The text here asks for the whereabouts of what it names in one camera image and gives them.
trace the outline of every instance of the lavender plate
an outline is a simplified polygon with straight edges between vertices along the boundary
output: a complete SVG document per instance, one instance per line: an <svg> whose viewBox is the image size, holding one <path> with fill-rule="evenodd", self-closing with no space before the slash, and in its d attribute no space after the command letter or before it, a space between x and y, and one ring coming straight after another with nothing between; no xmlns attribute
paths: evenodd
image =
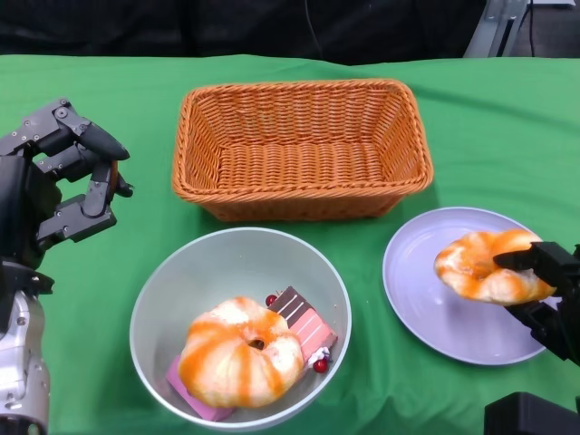
<svg viewBox="0 0 580 435"><path fill-rule="evenodd" d="M466 363L518 363L542 352L505 308L459 297L433 271L441 249L468 232L518 227L527 229L497 213L460 207L433 210L403 225L387 246L382 281L405 326L436 351Z"/></svg>

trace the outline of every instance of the orange woven basket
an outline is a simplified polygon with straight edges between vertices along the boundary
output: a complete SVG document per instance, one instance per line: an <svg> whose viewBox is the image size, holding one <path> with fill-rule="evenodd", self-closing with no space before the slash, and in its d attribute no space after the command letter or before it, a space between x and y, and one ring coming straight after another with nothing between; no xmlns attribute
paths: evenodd
<svg viewBox="0 0 580 435"><path fill-rule="evenodd" d="M378 217L432 178L394 80L211 86L181 107L173 188L220 220Z"/></svg>

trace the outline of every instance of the green table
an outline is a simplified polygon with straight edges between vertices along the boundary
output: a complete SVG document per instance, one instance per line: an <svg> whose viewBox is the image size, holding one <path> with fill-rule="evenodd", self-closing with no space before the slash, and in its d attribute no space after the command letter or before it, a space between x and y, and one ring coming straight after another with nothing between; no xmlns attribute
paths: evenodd
<svg viewBox="0 0 580 435"><path fill-rule="evenodd" d="M580 61L450 60L342 67L253 57L197 59L0 58L0 132L67 96L131 153L136 186L118 198L116 227L57 246L42 271L56 280L43 342L52 375L52 433L205 434L158 405L129 351L135 299L155 267L190 240L226 227L171 191L182 97L200 85L392 77L419 101L435 166L431 188L388 216L343 223L267 224L320 249L353 305L341 370L320 398L267 434L480 434L483 407L528 391L569 408L580 368L550 353L508 367L477 367L438 354L399 322L382 288L393 233L445 206L495 210L572 249L580 242ZM63 183L63 193L84 191Z"/></svg>

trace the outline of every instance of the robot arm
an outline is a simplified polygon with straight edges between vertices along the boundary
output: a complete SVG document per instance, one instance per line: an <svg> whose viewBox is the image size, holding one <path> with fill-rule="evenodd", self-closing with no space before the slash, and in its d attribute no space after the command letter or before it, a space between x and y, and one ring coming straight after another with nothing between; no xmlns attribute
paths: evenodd
<svg viewBox="0 0 580 435"><path fill-rule="evenodd" d="M527 251L496 256L498 266L523 271L531 269L556 288L561 297L557 309L543 302L508 306L531 335L562 360L580 365L580 246L573 255L555 242L536 242Z"/></svg>
<svg viewBox="0 0 580 435"><path fill-rule="evenodd" d="M46 157L34 160L39 154ZM132 195L117 169L117 160L128 157L66 99L0 138L0 435L27 434L31 426L46 433L50 383L38 295L50 294L53 280L36 269L54 245L115 225L114 195ZM57 182L87 175L86 193L61 202Z"/></svg>
<svg viewBox="0 0 580 435"><path fill-rule="evenodd" d="M554 242L537 242L527 251L494 257L498 266L532 270L556 288L556 309L543 302L512 305L507 310L530 328L531 335L562 360L580 365L580 246L573 255ZM576 398L580 412L580 397ZM485 410L485 435L577 435L576 412L526 392L495 401Z"/></svg>

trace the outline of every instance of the donut with orange icing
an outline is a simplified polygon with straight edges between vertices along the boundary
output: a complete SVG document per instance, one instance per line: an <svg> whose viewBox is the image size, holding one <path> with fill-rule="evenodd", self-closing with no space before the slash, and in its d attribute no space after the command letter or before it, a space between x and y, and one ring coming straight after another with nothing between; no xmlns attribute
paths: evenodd
<svg viewBox="0 0 580 435"><path fill-rule="evenodd" d="M263 350L250 345L256 340ZM194 320L178 373L208 406L257 408L287 392L303 368L300 340L284 317L237 297Z"/></svg>
<svg viewBox="0 0 580 435"><path fill-rule="evenodd" d="M541 239L524 229L469 233L437 255L435 272L458 295L475 301L515 305L545 299L555 289L532 270L515 272L493 261L498 254L529 249L536 241Z"/></svg>

